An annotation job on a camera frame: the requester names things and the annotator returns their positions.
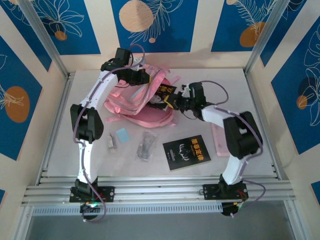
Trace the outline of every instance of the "book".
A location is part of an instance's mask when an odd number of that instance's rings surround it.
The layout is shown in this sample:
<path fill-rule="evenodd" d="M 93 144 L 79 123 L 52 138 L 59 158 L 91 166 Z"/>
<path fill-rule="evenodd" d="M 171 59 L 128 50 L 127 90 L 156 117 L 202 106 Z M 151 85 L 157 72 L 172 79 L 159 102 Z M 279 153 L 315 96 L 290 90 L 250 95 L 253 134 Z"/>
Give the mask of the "book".
<path fill-rule="evenodd" d="M 176 88 L 176 86 L 160 84 L 155 94 L 146 105 L 154 109 L 166 111 L 168 108 L 168 104 L 165 103 L 165 98 L 166 96 L 173 94 Z"/>
<path fill-rule="evenodd" d="M 163 144 L 170 171 L 211 161 L 201 135 Z"/>

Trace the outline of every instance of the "enclosure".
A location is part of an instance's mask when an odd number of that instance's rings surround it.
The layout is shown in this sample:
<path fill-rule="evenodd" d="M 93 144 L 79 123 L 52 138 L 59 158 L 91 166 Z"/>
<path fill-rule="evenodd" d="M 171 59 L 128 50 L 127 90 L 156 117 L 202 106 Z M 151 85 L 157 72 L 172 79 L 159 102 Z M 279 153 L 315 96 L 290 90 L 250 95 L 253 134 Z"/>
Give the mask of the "enclosure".
<path fill-rule="evenodd" d="M 319 1 L 1 0 L 0 19 L 3 239 L 319 239 Z M 152 129 L 158 138 L 145 162 L 136 153 L 146 128 L 107 122 L 115 115 L 103 108 L 91 157 L 98 185 L 115 187 L 114 198 L 103 222 L 82 222 L 80 204 L 69 202 L 79 173 L 70 108 L 117 48 L 132 44 L 169 81 L 178 76 L 177 89 L 215 81 L 229 95 L 223 109 L 252 113 L 263 153 L 243 177 L 259 184 L 247 184 L 247 206 L 266 188 L 257 203 L 226 217 L 223 200 L 201 195 L 229 160 L 218 156 L 211 123 L 176 111 L 175 126 Z M 226 97 L 203 88 L 210 103 Z M 129 141 L 117 138 L 111 154 L 108 136 L 120 129 Z M 209 161 L 171 170 L 163 144 L 194 136 Z"/>

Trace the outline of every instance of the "cable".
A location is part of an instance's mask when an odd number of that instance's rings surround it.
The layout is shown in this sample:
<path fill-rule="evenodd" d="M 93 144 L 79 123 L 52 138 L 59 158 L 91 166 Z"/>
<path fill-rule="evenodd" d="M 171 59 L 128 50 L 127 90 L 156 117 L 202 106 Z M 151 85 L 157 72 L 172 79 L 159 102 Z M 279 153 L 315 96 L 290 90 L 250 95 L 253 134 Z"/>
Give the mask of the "cable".
<path fill-rule="evenodd" d="M 261 195 L 258 196 L 253 202 L 251 202 L 249 205 L 247 205 L 247 206 L 244 208 L 244 209 L 247 209 L 249 206 L 252 206 L 254 203 L 258 202 L 258 201 L 266 194 L 267 189 L 266 189 L 266 187 L 265 187 L 264 185 L 262 185 L 261 183 L 257 183 L 257 182 L 254 182 L 254 181 L 249 181 L 249 180 L 244 179 L 244 178 L 241 178 L 241 179 L 242 179 L 242 181 L 244 181 L 245 183 L 255 184 L 255 185 L 258 185 L 258 186 L 262 187 L 262 189 L 263 189 Z"/>
<path fill-rule="evenodd" d="M 93 89 L 91 95 L 89 96 L 89 99 L 88 101 L 85 103 L 85 105 L 83 106 L 82 110 L 80 111 L 79 115 L 78 115 L 78 118 L 76 119 L 76 122 L 75 122 L 75 126 L 74 126 L 74 130 L 73 130 L 73 142 L 75 144 L 80 144 L 82 146 L 82 152 L 81 152 L 81 168 L 82 168 L 82 171 L 83 171 L 83 176 L 85 178 L 85 180 L 87 181 L 89 187 L 92 189 L 92 191 L 94 192 L 94 194 L 99 198 L 99 200 L 101 201 L 101 203 L 103 204 L 103 215 L 101 218 L 99 218 L 98 220 L 86 220 L 84 218 L 84 214 L 82 214 L 82 218 L 83 218 L 83 221 L 84 222 L 90 222 L 90 223 L 98 223 L 100 222 L 107 214 L 107 207 L 106 207 L 106 203 L 105 201 L 102 199 L 102 197 L 100 196 L 100 194 L 95 190 L 95 188 L 92 186 L 89 178 L 88 178 L 88 174 L 86 173 L 86 169 L 85 169 L 85 149 L 86 149 L 86 144 L 83 143 L 82 141 L 77 141 L 76 139 L 76 135 L 77 135 L 77 130 L 78 130 L 78 127 L 79 127 L 79 122 L 80 122 L 80 119 L 82 117 L 82 115 L 84 114 L 87 106 L 89 105 L 91 99 L 93 98 L 93 96 L 95 95 L 96 91 L 98 90 L 99 86 L 104 82 L 104 80 L 110 75 L 112 74 L 113 72 L 115 71 L 119 71 L 119 70 L 123 70 L 123 69 L 130 69 L 130 68 L 135 68 L 137 66 L 139 66 L 143 60 L 145 59 L 145 56 L 146 56 L 146 53 L 145 53 L 145 50 L 144 48 L 139 45 L 139 44 L 133 44 L 129 47 L 129 50 L 133 47 L 139 47 L 141 48 L 142 52 L 143 52 L 143 56 L 140 60 L 140 62 L 138 62 L 137 64 L 133 65 L 133 66 L 123 66 L 123 67 L 119 67 L 119 68 L 115 68 L 111 71 L 109 71 L 102 79 L 100 82 L 98 82 L 98 84 L 95 86 L 95 88 Z"/>
<path fill-rule="evenodd" d="M 114 86 L 114 87 L 115 88 L 119 88 L 119 89 L 126 89 L 129 86 L 130 86 L 130 84 L 128 84 L 127 86 Z"/>
<path fill-rule="evenodd" d="M 228 94 L 227 90 L 225 89 L 225 87 L 222 86 L 220 83 L 217 83 L 215 81 L 210 81 L 210 80 L 203 80 L 203 81 L 200 81 L 200 83 L 212 83 L 212 84 L 218 85 L 225 92 L 226 100 L 218 102 L 218 103 L 215 103 L 215 105 L 220 105 L 220 104 L 224 104 L 224 103 L 228 102 L 229 94 Z"/>
<path fill-rule="evenodd" d="M 243 178 L 242 178 L 242 174 L 243 174 L 244 171 L 245 171 L 245 168 L 246 168 L 246 166 L 247 166 L 247 164 L 248 164 L 248 161 L 251 160 L 251 159 L 253 159 L 253 158 L 255 158 L 255 157 L 260 156 L 260 155 L 264 152 L 264 147 L 263 147 L 262 142 L 260 141 L 260 138 L 258 137 L 257 133 L 255 132 L 255 130 L 250 126 L 250 124 L 249 124 L 243 117 L 241 117 L 240 115 L 238 115 L 238 114 L 236 114 L 236 113 L 234 113 L 234 112 L 232 112 L 232 111 L 225 110 L 225 109 L 220 108 L 220 107 L 218 107 L 218 106 L 215 106 L 214 108 L 217 109 L 217 110 L 219 110 L 219 111 L 221 111 L 221 112 L 223 112 L 223 113 L 230 114 L 230 115 L 232 115 L 232 116 L 234 116 L 234 117 L 237 117 L 241 122 L 243 122 L 243 123 L 246 125 L 246 127 L 250 130 L 250 132 L 253 134 L 254 138 L 255 138 L 256 141 L 258 142 L 259 147 L 260 147 L 260 149 L 261 149 L 260 152 L 255 153 L 255 154 L 249 156 L 249 157 L 244 161 L 244 163 L 243 163 L 243 165 L 242 165 L 242 167 L 241 167 L 241 169 L 240 169 L 240 172 L 239 172 L 239 176 L 240 176 L 241 180 L 243 180 L 244 182 L 250 183 L 250 184 L 256 184 L 256 185 L 261 186 L 261 187 L 263 188 L 262 194 L 261 194 L 259 197 L 257 197 L 253 202 L 251 202 L 251 203 L 249 204 L 249 206 L 250 206 L 250 205 L 256 203 L 257 201 L 259 201 L 259 200 L 265 195 L 265 193 L 266 193 L 266 187 L 265 187 L 264 185 L 260 184 L 260 183 L 243 179 Z"/>
<path fill-rule="evenodd" d="M 250 203 L 250 204 L 247 206 L 247 207 L 249 207 L 250 205 L 252 205 L 252 204 L 256 203 L 257 201 L 259 201 L 259 200 L 265 195 L 265 193 L 266 193 L 266 191 L 267 191 L 267 190 L 266 190 L 266 187 L 265 187 L 264 185 L 262 185 L 262 184 L 260 184 L 260 183 L 257 183 L 257 182 L 254 182 L 254 181 L 249 181 L 249 180 L 246 180 L 246 179 L 243 179 L 243 178 L 242 178 L 242 175 L 243 175 L 243 173 L 244 173 L 244 171 L 245 171 L 245 168 L 246 168 L 246 166 L 247 166 L 247 164 L 248 164 L 248 161 L 251 160 L 251 159 L 253 159 L 253 158 L 255 158 L 255 157 L 258 157 L 258 156 L 262 155 L 262 153 L 264 152 L 264 148 L 263 148 L 262 142 L 260 141 L 260 138 L 258 137 L 258 135 L 257 135 L 257 133 L 255 132 L 255 130 L 250 126 L 250 124 L 249 124 L 243 117 L 241 117 L 240 115 L 238 115 L 238 114 L 236 114 L 236 113 L 234 113 L 234 112 L 232 112 L 232 111 L 228 111 L 228 110 L 225 110 L 225 109 L 223 109 L 223 108 L 218 107 L 218 105 L 224 104 L 224 103 L 226 103 L 226 102 L 229 100 L 229 94 L 228 94 L 227 90 L 226 90 L 221 84 L 219 84 L 219 83 L 217 83 L 217 82 L 215 82 L 215 81 L 210 81 L 210 80 L 204 80 L 204 81 L 201 81 L 201 82 L 203 82 L 203 83 L 206 83 L 206 82 L 213 83 L 213 84 L 216 84 L 216 85 L 218 85 L 219 87 L 221 87 L 221 88 L 223 89 L 223 91 L 224 91 L 225 94 L 226 94 L 226 100 L 225 100 L 225 101 L 222 101 L 222 102 L 218 102 L 218 103 L 216 103 L 216 104 L 213 104 L 213 105 L 215 105 L 214 108 L 217 109 L 218 111 L 223 112 L 223 113 L 230 114 L 231 116 L 237 117 L 241 122 L 243 122 L 243 123 L 246 125 L 246 127 L 250 130 L 250 132 L 253 134 L 254 138 L 256 139 L 256 141 L 257 141 L 258 144 L 259 144 L 260 152 L 255 153 L 255 154 L 249 156 L 249 157 L 246 159 L 246 161 L 244 162 L 244 164 L 242 165 L 242 167 L 241 167 L 241 169 L 240 169 L 240 172 L 239 172 L 239 176 L 240 176 L 240 178 L 241 178 L 242 181 L 244 181 L 244 182 L 246 182 L 246 183 L 250 183 L 250 184 L 255 184 L 255 185 L 258 185 L 258 186 L 260 186 L 260 187 L 263 188 L 262 194 L 261 194 L 259 197 L 257 197 L 252 203 Z"/>
<path fill-rule="evenodd" d="M 190 120 L 196 120 L 196 119 L 197 119 L 197 118 L 191 118 L 191 117 L 186 116 L 184 112 L 183 112 L 182 114 L 183 114 L 183 116 L 185 116 L 187 119 L 190 119 Z"/>

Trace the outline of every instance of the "metal extrusion bar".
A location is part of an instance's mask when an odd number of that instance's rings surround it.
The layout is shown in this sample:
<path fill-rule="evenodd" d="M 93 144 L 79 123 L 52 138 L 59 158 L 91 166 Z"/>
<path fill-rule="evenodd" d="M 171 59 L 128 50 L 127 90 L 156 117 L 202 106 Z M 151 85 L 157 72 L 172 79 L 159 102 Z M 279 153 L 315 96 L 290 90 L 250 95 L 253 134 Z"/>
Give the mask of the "metal extrusion bar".
<path fill-rule="evenodd" d="M 256 63 L 258 57 L 265 48 L 269 38 L 271 37 L 273 31 L 275 30 L 283 12 L 286 10 L 290 0 L 278 0 L 274 5 L 274 8 L 266 21 L 265 27 L 263 28 L 255 46 L 253 47 L 252 54 L 245 65 L 244 75 L 247 76 L 252 70 L 254 64 Z"/>
<path fill-rule="evenodd" d="M 26 239 L 31 218 L 33 216 L 33 206 L 20 207 L 19 215 L 17 216 L 17 223 L 12 231 L 11 240 L 23 240 Z"/>
<path fill-rule="evenodd" d="M 36 10 L 32 6 L 32 3 L 29 0 L 17 0 L 17 3 L 50 58 L 55 62 L 60 72 L 67 77 L 67 68 L 62 62 L 54 42 L 46 31 L 45 26 L 42 24 Z"/>
<path fill-rule="evenodd" d="M 305 221 L 302 219 L 303 216 L 299 213 L 300 208 L 297 206 L 297 201 L 284 201 L 284 206 L 286 208 L 295 238 L 299 240 L 311 239 Z"/>
<path fill-rule="evenodd" d="M 40 168 L 39 168 L 39 172 L 38 172 L 38 175 L 37 175 L 37 178 L 36 178 L 36 185 L 38 185 L 39 182 L 40 182 L 40 179 L 41 179 L 42 174 L 43 174 L 43 169 L 48 166 L 48 161 L 49 161 L 51 152 L 53 150 L 55 139 L 56 139 L 57 134 L 58 134 L 58 129 L 59 129 L 59 126 L 60 126 L 60 123 L 61 123 L 62 115 L 63 115 L 64 109 L 65 109 L 65 106 L 66 106 L 66 103 L 67 103 L 67 99 L 68 99 L 67 96 L 68 96 L 68 94 L 70 92 L 70 89 L 71 89 L 71 80 L 69 78 L 65 82 L 65 85 L 64 85 L 64 88 L 63 88 L 63 91 L 62 91 L 62 94 L 61 94 L 60 102 L 59 102 L 59 105 L 58 105 L 58 108 L 57 108 L 57 111 L 56 111 L 56 115 L 55 115 L 56 117 L 55 117 L 54 122 L 53 122 L 53 126 L 52 126 L 52 129 L 51 129 L 51 132 L 50 132 L 50 136 L 49 136 L 49 139 L 47 141 L 47 144 L 46 144 L 46 147 L 45 147 L 45 151 L 44 151 L 44 154 L 43 154 L 43 158 L 42 158 L 42 161 L 41 161 L 41 165 L 40 165 Z"/>
<path fill-rule="evenodd" d="M 270 136 L 270 130 L 269 130 L 269 127 L 268 127 L 267 117 L 266 117 L 266 114 L 263 111 L 262 103 L 260 101 L 260 98 L 259 98 L 259 95 L 257 93 L 256 87 L 254 85 L 254 81 L 253 81 L 253 79 L 252 79 L 250 74 L 245 76 L 245 78 L 246 78 L 246 82 L 247 82 L 248 87 L 249 87 L 249 91 L 250 91 L 250 94 L 251 94 L 251 98 L 252 98 L 252 101 L 253 101 L 254 108 L 258 113 L 258 118 L 259 118 L 259 121 L 260 121 L 260 123 L 262 125 L 262 131 L 264 132 L 264 135 L 266 136 L 267 146 L 268 146 L 268 148 L 269 148 L 269 150 L 271 152 L 271 155 L 272 155 L 273 164 L 274 164 L 273 167 L 275 168 L 276 174 L 277 174 L 277 176 L 278 176 L 278 178 L 280 180 L 288 179 L 288 177 L 286 176 L 285 171 L 282 168 L 279 167 L 279 163 L 280 163 L 279 153 L 278 153 L 278 150 L 277 150 L 275 144 L 270 140 L 270 137 L 269 137 Z"/>
<path fill-rule="evenodd" d="M 74 181 L 73 177 L 64 178 Z M 165 179 L 160 177 L 141 178 L 140 180 L 121 180 L 117 177 L 105 178 L 99 181 L 100 186 L 114 186 L 114 203 L 109 204 L 164 204 L 164 203 L 201 203 L 207 202 L 199 193 L 202 185 L 206 183 L 216 184 L 218 178 L 190 177 L 189 179 Z M 263 201 L 294 200 L 295 194 L 291 184 L 287 180 L 253 178 L 255 182 L 263 183 L 267 191 Z M 74 205 L 69 203 L 70 187 L 73 181 L 41 183 L 39 186 L 29 186 L 22 200 L 23 206 L 49 206 L 49 205 Z M 247 184 L 249 199 L 253 201 L 262 193 L 262 189 L 254 184 Z"/>

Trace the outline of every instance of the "leaf drawing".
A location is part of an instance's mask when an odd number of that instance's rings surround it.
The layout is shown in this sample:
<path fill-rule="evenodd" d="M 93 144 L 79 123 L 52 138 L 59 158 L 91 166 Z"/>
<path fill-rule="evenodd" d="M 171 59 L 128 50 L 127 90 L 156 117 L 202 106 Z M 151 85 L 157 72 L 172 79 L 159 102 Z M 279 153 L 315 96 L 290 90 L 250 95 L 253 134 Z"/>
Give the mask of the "leaf drawing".
<path fill-rule="evenodd" d="M 240 17 L 246 21 L 249 27 L 254 29 L 255 40 L 258 39 L 261 32 L 261 22 L 271 13 L 277 0 L 266 0 L 260 8 L 257 7 L 256 0 L 236 0 L 233 4 L 238 8 Z"/>
<path fill-rule="evenodd" d="M 310 126 L 320 123 L 320 25 L 310 38 L 308 48 L 304 56 L 305 74 L 307 75 L 307 87 L 299 96 L 298 108 L 310 107 Z"/>
<path fill-rule="evenodd" d="M 6 2 L 5 6 L 18 20 L 29 26 L 18 5 L 9 0 L 1 1 Z M 31 4 L 50 35 L 54 35 L 61 41 L 67 39 L 66 33 L 82 37 L 83 33 L 77 24 L 81 23 L 85 16 L 69 10 L 69 0 L 34 0 Z"/>
<path fill-rule="evenodd" d="M 18 20 L 22 21 L 24 24 L 30 26 L 28 20 L 26 19 L 25 15 L 23 14 L 23 12 L 21 11 L 20 7 L 17 4 L 14 4 L 9 0 L 1 0 L 1 1 L 10 10 L 12 15 L 16 19 L 18 19 Z"/>
<path fill-rule="evenodd" d="M 129 39 L 132 39 L 131 44 L 140 40 L 146 42 L 151 38 L 157 39 L 161 32 L 166 30 L 166 25 L 170 26 L 169 14 L 177 10 L 184 0 L 179 0 L 178 4 L 174 6 L 173 3 L 176 1 L 178 0 L 146 0 L 145 4 L 153 14 L 153 23 L 144 31 L 131 32 L 129 36 Z"/>
<path fill-rule="evenodd" d="M 302 6 L 302 3 L 305 0 L 295 0 L 295 1 L 290 1 L 288 6 L 286 7 L 286 9 L 284 10 L 282 17 L 287 20 L 288 19 L 288 14 L 289 12 L 295 12 L 298 11 L 300 9 L 300 7 Z"/>
<path fill-rule="evenodd" d="M 5 66 L 6 59 L 7 59 L 6 55 L 0 54 L 0 70 Z M 23 99 L 24 97 L 17 98 L 8 94 L 0 84 L 0 109 L 3 109 L 5 105 L 9 106 L 10 103 L 23 106 L 24 105 L 22 102 Z"/>

